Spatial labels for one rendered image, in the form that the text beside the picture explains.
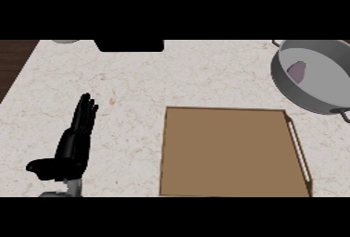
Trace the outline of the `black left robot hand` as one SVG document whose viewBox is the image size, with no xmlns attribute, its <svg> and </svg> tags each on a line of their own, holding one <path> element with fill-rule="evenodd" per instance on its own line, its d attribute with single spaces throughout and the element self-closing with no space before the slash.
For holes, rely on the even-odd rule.
<svg viewBox="0 0 350 237">
<path fill-rule="evenodd" d="M 55 157 L 35 159 L 27 164 L 41 181 L 71 181 L 83 177 L 90 154 L 90 135 L 99 105 L 90 98 L 90 93 L 81 95 L 75 107 L 71 126 L 65 130 Z"/>
</svg>

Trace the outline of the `brown wooden tray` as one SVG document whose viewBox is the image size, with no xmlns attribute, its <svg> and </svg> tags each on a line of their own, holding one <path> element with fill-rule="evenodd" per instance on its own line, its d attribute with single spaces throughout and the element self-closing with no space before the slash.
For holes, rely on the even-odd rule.
<svg viewBox="0 0 350 237">
<path fill-rule="evenodd" d="M 158 194 L 312 196 L 304 151 L 285 111 L 168 107 Z"/>
</svg>

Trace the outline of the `purple eggplant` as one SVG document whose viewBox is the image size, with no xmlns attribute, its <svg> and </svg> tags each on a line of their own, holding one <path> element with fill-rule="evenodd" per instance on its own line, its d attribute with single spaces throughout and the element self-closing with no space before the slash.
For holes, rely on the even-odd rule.
<svg viewBox="0 0 350 237">
<path fill-rule="evenodd" d="M 304 71 L 306 71 L 304 61 L 298 61 L 289 66 L 287 74 L 295 83 L 300 83 L 304 80 Z"/>
</svg>

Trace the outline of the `grey metal pot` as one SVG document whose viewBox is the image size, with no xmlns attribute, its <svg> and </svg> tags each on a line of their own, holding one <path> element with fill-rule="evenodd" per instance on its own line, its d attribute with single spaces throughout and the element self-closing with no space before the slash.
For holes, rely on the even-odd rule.
<svg viewBox="0 0 350 237">
<path fill-rule="evenodd" d="M 270 61 L 270 76 L 288 100 L 307 111 L 340 115 L 350 123 L 350 43 L 344 40 L 284 40 Z M 306 62 L 304 80 L 295 83 L 289 66 Z"/>
</svg>

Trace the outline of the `black appliance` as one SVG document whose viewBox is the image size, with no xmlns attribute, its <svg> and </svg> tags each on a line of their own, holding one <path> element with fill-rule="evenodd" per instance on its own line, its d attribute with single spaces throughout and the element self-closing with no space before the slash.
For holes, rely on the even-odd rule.
<svg viewBox="0 0 350 237">
<path fill-rule="evenodd" d="M 96 46 L 102 52 L 161 52 L 164 50 L 162 40 L 96 40 Z"/>
</svg>

